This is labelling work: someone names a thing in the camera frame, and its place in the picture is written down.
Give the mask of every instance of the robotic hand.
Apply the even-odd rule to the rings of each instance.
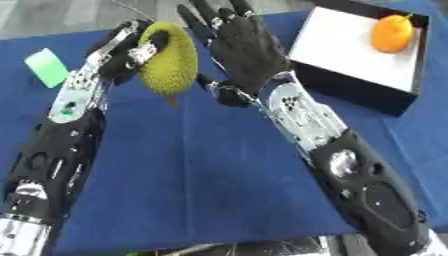
[[[205,0],[191,2],[207,25],[183,5],[179,14],[229,77],[218,83],[199,75],[203,88],[222,104],[252,104],[264,112],[296,146],[339,213],[378,255],[448,256],[397,172],[331,108],[304,90],[278,40],[244,0],[230,0],[235,12],[216,12]],[[259,90],[274,77],[279,84],[263,103]]]
[[[160,31],[137,47],[151,24],[123,23],[87,52],[79,70],[70,72],[8,173],[0,255],[51,254],[100,146],[108,90],[126,82],[167,43],[168,34]]]

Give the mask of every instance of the silver metal plate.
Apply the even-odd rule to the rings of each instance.
[[[430,243],[423,251],[411,256],[448,256],[446,245],[433,230],[429,231],[429,239]]]
[[[317,103],[291,75],[293,81],[278,86],[269,96],[269,111],[296,143],[309,152],[341,136],[344,122],[326,105]]]
[[[0,219],[0,255],[40,256],[51,227],[7,218]]]

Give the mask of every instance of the green object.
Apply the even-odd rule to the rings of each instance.
[[[58,86],[69,74],[58,56],[48,48],[29,56],[25,63],[48,88]]]

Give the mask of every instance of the black glove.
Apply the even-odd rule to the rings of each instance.
[[[123,84],[129,81],[135,74],[136,70],[130,67],[126,67],[126,63],[129,62],[128,51],[138,46],[138,41],[142,33],[148,26],[153,24],[152,21],[136,20],[136,22],[138,22],[136,33],[128,36],[114,50],[112,50],[110,52],[112,58],[108,62],[106,62],[98,71],[103,78],[114,80],[114,83],[116,85]],[[99,42],[90,47],[89,50],[87,50],[86,57],[109,43],[109,41],[112,40],[123,28],[129,26],[131,26],[130,21],[124,22],[117,28],[113,29],[103,39],[101,39]]]
[[[267,31],[261,17],[254,15],[245,0],[230,0],[235,11],[220,8],[218,12],[205,0],[191,2],[207,26],[184,5],[178,5],[177,10],[198,39],[210,49],[214,61],[227,73],[229,81],[220,83],[218,88],[223,86],[228,90],[229,85],[233,85],[256,97],[273,76],[291,69],[278,39]],[[226,98],[218,98],[218,101],[226,105],[235,106],[236,101],[243,100],[237,93],[222,95]]]

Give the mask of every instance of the table surface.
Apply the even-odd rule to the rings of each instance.
[[[390,4],[432,17],[422,94],[400,118],[312,92],[411,185],[431,224],[448,230],[448,23],[423,0]],[[307,13],[269,15],[286,48]],[[57,90],[27,69],[44,47],[69,68],[105,32],[0,41],[0,178]],[[200,71],[223,79],[198,45]],[[194,86],[172,108],[138,79],[113,90],[103,144],[57,244],[60,254],[352,232],[297,152],[254,108],[220,106]]]

